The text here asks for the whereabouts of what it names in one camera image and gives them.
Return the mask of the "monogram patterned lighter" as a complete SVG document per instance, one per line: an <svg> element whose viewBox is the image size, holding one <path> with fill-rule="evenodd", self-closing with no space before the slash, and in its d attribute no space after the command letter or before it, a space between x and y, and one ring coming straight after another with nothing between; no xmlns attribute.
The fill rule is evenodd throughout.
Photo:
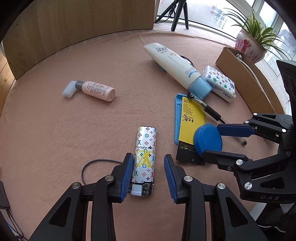
<svg viewBox="0 0 296 241"><path fill-rule="evenodd" d="M156 139L157 129L155 127L138 127L132 172L131 195L152 195L156 161Z"/></svg>

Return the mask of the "wooden board panel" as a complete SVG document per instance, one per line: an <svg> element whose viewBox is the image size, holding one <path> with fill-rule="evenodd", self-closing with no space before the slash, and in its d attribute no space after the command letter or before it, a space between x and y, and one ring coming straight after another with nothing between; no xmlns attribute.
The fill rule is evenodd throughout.
<svg viewBox="0 0 296 241"><path fill-rule="evenodd" d="M32 1L4 35L16 79L52 54L110 33L152 29L154 1Z"/></svg>

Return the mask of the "blue round lid container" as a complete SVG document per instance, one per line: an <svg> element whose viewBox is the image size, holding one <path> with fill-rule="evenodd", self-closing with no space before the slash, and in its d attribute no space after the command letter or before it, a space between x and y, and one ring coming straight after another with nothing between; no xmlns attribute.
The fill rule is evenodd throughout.
<svg viewBox="0 0 296 241"><path fill-rule="evenodd" d="M197 154L202 157L206 150L222 151L222 137L213 124L206 123L195 131L193 137L194 148Z"/></svg>

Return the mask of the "white patterned tissue pack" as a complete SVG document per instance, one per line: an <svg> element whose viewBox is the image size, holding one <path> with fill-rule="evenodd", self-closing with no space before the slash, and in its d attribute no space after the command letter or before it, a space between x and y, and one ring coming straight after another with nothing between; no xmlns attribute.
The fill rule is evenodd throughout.
<svg viewBox="0 0 296 241"><path fill-rule="evenodd" d="M212 91L225 101L230 103L236 98L234 82L222 72L208 65L202 77L210 84Z"/></svg>

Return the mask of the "white blue sunscreen tube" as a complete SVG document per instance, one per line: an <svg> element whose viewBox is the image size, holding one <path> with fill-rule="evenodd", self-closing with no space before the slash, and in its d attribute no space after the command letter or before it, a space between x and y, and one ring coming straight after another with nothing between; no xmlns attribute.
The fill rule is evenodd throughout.
<svg viewBox="0 0 296 241"><path fill-rule="evenodd" d="M201 73L179 54L159 43L144 46L149 56L188 92L203 100L212 90Z"/></svg>

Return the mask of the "black clear gel pen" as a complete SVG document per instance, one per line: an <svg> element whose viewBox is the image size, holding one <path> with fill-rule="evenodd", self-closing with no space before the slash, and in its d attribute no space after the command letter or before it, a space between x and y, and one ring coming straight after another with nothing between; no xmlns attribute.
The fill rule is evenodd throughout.
<svg viewBox="0 0 296 241"><path fill-rule="evenodd" d="M226 120L224 120L222 118L222 116L219 113L217 113L217 111L215 111L213 108L211 108L205 102L203 102L200 99L198 99L193 93L188 92L187 98L189 100L192 100L196 104L198 104L201 107L201 109L203 109L203 111L205 113L207 113L209 116L211 116L212 118L214 118L214 120L216 120L216 121L218 121L219 123L222 123L222 124L228 124L228 122Z"/></svg>

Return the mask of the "red white flower pot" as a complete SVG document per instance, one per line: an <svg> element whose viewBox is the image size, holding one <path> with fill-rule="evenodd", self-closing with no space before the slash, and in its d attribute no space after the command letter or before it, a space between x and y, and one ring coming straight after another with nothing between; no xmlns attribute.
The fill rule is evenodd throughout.
<svg viewBox="0 0 296 241"><path fill-rule="evenodd" d="M240 30L236 37L234 49L242 52L253 63L261 61L267 52L254 37L243 29Z"/></svg>

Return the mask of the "pink spray bottle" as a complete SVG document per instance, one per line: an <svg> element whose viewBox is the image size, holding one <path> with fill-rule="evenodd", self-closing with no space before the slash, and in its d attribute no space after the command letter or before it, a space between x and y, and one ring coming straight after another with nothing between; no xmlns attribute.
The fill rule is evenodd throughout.
<svg viewBox="0 0 296 241"><path fill-rule="evenodd" d="M97 99L101 99L107 102L113 101L115 97L115 89L93 81L71 81L64 91L62 95L64 97L71 98L76 90L82 91L84 94L95 97Z"/></svg>

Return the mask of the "cardboard box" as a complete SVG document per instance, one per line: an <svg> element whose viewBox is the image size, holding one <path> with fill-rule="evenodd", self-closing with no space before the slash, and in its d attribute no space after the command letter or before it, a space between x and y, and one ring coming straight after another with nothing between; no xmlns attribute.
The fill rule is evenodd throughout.
<svg viewBox="0 0 296 241"><path fill-rule="evenodd" d="M246 55L224 47L216 66L234 81L251 112L284 114L281 102L268 80Z"/></svg>

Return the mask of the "yellow black card package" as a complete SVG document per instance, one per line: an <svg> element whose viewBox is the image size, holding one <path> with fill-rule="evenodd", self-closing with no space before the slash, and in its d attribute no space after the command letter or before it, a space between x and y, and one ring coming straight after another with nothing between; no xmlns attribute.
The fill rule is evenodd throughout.
<svg viewBox="0 0 296 241"><path fill-rule="evenodd" d="M197 165L205 164L205 161L197 154L193 143L195 131L205 123L205 112L187 97L183 97L176 160Z"/></svg>

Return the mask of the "pink mat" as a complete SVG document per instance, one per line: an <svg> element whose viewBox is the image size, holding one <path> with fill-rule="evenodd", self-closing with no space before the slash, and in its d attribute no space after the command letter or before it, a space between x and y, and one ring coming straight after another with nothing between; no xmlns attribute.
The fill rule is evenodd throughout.
<svg viewBox="0 0 296 241"><path fill-rule="evenodd" d="M93 183L116 161L135 151L139 126L157 129L152 196L128 195L114 204L117 240L180 240L184 206L174 204L164 156L175 156L175 96L186 90L144 51L158 42L189 58L199 71L214 65L224 45L172 32L132 31L67 48L23 75L1 115L1 180L11 213L30 237L74 182ZM76 90L71 81L93 81L115 89L107 102Z"/></svg>

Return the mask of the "green spider plant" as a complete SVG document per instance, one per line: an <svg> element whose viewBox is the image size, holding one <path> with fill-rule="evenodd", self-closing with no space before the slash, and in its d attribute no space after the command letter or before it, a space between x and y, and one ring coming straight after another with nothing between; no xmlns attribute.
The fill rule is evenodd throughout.
<svg viewBox="0 0 296 241"><path fill-rule="evenodd" d="M265 24L262 26L254 13L250 16L244 16L234 9L226 8L226 10L227 13L225 16L235 22L232 26L240 27L240 32L244 31L251 37L251 39L254 39L255 43L259 44L259 48L263 50L263 54L266 52L272 53L269 48L273 48L276 52L283 54L286 58L290 57L290 54L287 51L281 49L274 43L274 41L278 41L285 45L284 41L277 36L275 29L267 27Z"/></svg>

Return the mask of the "black tripod stand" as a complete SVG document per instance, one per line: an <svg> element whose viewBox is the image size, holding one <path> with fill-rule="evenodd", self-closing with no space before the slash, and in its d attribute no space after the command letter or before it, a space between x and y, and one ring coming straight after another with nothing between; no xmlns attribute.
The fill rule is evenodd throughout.
<svg viewBox="0 0 296 241"><path fill-rule="evenodd" d="M155 23L164 23L168 19L172 19L171 31L175 32L181 13L185 17L185 27L189 29L188 6L186 0L173 1L155 20Z"/></svg>

